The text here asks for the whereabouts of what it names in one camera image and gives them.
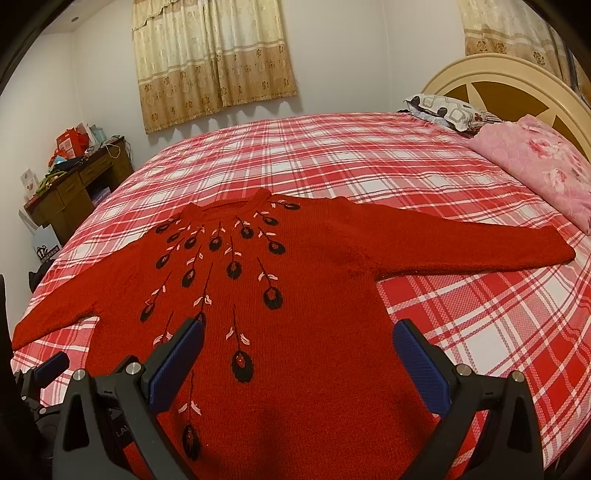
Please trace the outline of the white paper shopping bag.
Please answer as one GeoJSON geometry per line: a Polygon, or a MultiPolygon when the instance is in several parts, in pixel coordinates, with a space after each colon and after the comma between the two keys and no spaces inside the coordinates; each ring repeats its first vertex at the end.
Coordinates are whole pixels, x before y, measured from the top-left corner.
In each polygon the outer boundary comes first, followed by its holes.
{"type": "Polygon", "coordinates": [[[31,244],[41,264],[52,260],[61,250],[61,244],[51,225],[37,226],[23,211],[18,211],[19,218],[32,234],[31,244]]]}

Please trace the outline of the black clothes pile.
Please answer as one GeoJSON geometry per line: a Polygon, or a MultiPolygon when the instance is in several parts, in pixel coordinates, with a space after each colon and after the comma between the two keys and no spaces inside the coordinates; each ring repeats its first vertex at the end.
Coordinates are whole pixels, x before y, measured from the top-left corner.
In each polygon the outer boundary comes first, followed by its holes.
{"type": "Polygon", "coordinates": [[[47,274],[48,270],[54,263],[54,259],[49,259],[41,264],[41,266],[36,271],[29,271],[28,272],[28,284],[29,289],[32,293],[35,292],[45,275],[47,274]]]}

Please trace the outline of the beige patterned curtain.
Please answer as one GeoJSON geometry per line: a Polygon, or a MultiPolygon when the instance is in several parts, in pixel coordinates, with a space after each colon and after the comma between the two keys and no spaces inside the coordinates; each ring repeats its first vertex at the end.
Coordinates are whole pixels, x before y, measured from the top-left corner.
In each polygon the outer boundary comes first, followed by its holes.
{"type": "Polygon", "coordinates": [[[131,37],[148,134],[297,96],[279,2],[136,1],[131,37]]]}

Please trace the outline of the pink floral quilt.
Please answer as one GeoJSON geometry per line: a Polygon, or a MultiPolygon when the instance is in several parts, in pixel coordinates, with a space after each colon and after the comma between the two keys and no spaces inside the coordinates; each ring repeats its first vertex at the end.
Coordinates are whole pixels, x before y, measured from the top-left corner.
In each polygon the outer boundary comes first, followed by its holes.
{"type": "Polygon", "coordinates": [[[562,134],[526,115],[483,126],[468,146],[590,234],[590,163],[562,134]]]}

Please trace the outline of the white printed box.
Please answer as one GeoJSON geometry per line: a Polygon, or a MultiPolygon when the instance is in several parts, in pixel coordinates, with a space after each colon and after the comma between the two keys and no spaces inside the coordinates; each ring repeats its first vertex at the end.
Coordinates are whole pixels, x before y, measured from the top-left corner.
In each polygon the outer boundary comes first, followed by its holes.
{"type": "Polygon", "coordinates": [[[20,180],[24,188],[24,196],[26,200],[32,199],[39,186],[36,175],[31,169],[27,169],[21,174],[20,180]]]}

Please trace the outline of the red gift bag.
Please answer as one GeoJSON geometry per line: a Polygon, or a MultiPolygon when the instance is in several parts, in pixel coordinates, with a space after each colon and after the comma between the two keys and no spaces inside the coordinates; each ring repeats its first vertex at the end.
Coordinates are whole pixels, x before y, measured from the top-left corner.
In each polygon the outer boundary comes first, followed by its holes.
{"type": "Polygon", "coordinates": [[[52,167],[59,158],[71,160],[82,157],[90,146],[89,135],[83,124],[66,129],[57,139],[56,148],[48,162],[52,167]]]}

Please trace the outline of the red knitted sweater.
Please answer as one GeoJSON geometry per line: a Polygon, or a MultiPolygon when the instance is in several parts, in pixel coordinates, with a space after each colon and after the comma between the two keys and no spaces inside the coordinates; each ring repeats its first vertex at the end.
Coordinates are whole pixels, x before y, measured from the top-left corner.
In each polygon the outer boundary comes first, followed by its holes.
{"type": "Polygon", "coordinates": [[[259,190],[188,205],[54,290],[15,348],[96,317],[93,375],[189,318],[204,347],[160,424],[200,479],[396,479],[430,435],[377,282],[564,264],[556,229],[259,190]]]}

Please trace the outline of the red plaid bed sheet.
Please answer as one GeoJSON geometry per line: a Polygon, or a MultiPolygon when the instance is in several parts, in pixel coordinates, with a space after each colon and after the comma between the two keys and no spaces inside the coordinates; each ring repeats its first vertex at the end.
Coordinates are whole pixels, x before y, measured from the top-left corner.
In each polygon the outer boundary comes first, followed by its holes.
{"type": "MultiPolygon", "coordinates": [[[[590,419],[589,238],[464,138],[408,114],[266,120],[163,149],[66,243],[24,318],[68,280],[186,206],[242,201],[259,190],[298,199],[344,198],[457,222],[556,229],[574,250],[568,263],[397,275],[378,281],[377,291],[393,327],[400,319],[413,320],[455,362],[480,374],[525,374],[546,464],[574,442],[590,419]]],[[[16,348],[15,363],[32,366],[65,349],[72,369],[87,370],[96,324],[96,317],[87,317],[16,348]]]]}

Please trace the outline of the brown wooden desk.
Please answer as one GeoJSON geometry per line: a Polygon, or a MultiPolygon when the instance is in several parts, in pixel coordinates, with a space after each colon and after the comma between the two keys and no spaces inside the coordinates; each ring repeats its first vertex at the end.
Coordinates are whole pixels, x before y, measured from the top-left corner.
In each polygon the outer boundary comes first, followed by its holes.
{"type": "Polygon", "coordinates": [[[97,207],[93,200],[98,194],[105,189],[113,193],[134,172],[129,150],[123,136],[111,137],[35,194],[24,210],[36,226],[51,226],[64,246],[97,207]]]}

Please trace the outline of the cream wooden headboard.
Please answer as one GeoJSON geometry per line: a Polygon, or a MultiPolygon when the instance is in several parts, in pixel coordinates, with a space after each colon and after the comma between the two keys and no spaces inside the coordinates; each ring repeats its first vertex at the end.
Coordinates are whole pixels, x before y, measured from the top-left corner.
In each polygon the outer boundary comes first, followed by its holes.
{"type": "Polygon", "coordinates": [[[590,108],[562,80],[526,60],[471,55],[445,67],[424,92],[466,100],[505,121],[532,115],[590,157],[590,108]]]}

